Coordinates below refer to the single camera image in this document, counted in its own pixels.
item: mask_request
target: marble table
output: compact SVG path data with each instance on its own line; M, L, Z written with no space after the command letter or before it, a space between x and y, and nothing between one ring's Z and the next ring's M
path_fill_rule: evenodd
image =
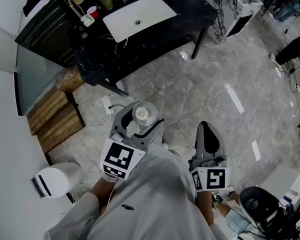
M257 14L263 3L260 0L206 0L217 10L217 18L209 27L209 35L218 43L237 36Z

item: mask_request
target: white appliance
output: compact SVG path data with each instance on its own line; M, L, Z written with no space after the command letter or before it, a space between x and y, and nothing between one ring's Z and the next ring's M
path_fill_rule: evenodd
M40 170L31 180L41 198L59 198L81 180L82 169L75 162L62 162Z

